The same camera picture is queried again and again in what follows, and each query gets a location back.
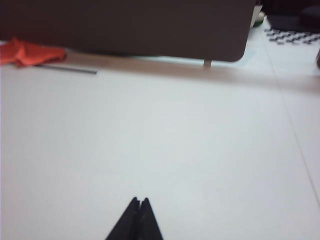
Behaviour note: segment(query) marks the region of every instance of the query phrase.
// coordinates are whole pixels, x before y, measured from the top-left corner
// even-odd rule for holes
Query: black and white checkerboard
[[[320,33],[280,31],[272,28],[264,30],[270,42],[278,45],[315,45],[320,44]]]

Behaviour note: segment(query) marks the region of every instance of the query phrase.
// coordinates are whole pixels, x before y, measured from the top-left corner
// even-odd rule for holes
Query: red cloth
[[[57,47],[45,47],[13,38],[0,45],[0,65],[16,63],[19,66],[37,65],[47,61],[62,61],[65,50]]]

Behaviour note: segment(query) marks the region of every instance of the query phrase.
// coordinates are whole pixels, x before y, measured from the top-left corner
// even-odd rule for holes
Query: black object
[[[148,198],[134,197],[105,240],[163,240]]]
[[[0,40],[81,51],[237,61],[255,0],[1,0]]]
[[[318,68],[320,68],[320,49],[319,49],[318,54],[315,57],[315,60],[316,60],[316,64],[318,65]]]
[[[320,28],[320,5],[310,6],[302,10],[300,22],[305,26]]]
[[[299,14],[269,14],[267,18],[273,29],[281,31],[320,33],[319,5],[307,7]]]

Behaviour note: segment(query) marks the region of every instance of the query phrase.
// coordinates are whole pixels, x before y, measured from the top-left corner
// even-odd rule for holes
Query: dark background
[[[297,15],[312,5],[320,5],[320,0],[262,0],[262,10],[266,14]]]

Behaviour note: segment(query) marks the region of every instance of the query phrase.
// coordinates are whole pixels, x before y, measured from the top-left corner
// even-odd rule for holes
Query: white table surface
[[[165,240],[319,240],[319,45],[275,45],[267,26],[209,69],[1,66],[1,239],[104,240],[137,196]]]

